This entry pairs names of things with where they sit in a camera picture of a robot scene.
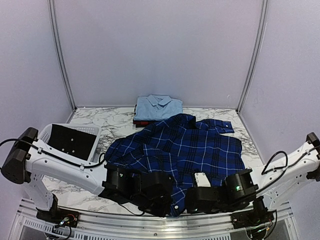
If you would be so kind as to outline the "blue plaid long sleeve shirt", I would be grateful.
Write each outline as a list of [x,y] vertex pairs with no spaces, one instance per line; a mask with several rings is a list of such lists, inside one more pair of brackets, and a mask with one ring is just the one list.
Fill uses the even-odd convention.
[[229,121],[197,121],[189,114],[177,114],[148,125],[143,130],[114,141],[107,149],[107,163],[141,173],[164,172],[173,177],[170,216],[185,210],[187,190],[194,173],[205,173],[212,186],[245,168],[241,140],[229,136]]

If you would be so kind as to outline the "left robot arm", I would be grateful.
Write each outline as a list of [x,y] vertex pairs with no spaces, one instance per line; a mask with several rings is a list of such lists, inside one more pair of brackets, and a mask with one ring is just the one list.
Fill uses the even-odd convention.
[[18,138],[0,171],[15,184],[31,184],[29,196],[40,213],[58,223],[63,211],[58,201],[41,187],[38,175],[47,175],[77,185],[101,198],[120,205],[132,203],[144,213],[165,217],[170,213],[172,178],[164,172],[144,174],[135,169],[124,169],[109,163],[85,165],[76,159],[67,160],[38,139],[38,130],[29,127]]

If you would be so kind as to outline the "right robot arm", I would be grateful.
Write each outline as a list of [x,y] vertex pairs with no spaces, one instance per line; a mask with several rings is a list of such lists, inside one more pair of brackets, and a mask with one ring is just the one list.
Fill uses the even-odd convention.
[[281,158],[271,158],[263,166],[229,175],[221,186],[212,186],[205,173],[195,173],[195,186],[184,199],[187,213],[232,213],[258,198],[273,211],[300,188],[320,180],[320,140],[314,132],[294,152],[279,154]]

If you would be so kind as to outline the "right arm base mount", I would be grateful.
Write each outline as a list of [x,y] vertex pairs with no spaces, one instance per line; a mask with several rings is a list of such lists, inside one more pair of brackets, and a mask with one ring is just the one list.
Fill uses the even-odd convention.
[[253,209],[246,211],[234,212],[230,215],[231,223],[234,229],[256,227],[268,223],[275,219],[275,210],[269,211],[265,207],[264,197],[260,196],[252,203]]

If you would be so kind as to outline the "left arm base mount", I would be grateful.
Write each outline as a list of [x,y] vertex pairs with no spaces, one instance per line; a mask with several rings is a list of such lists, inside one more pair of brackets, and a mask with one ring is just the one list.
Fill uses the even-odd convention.
[[76,228],[79,221],[80,213],[58,207],[58,198],[53,194],[52,203],[49,210],[42,210],[36,207],[36,217],[40,220],[50,222],[56,225],[56,228],[70,226]]

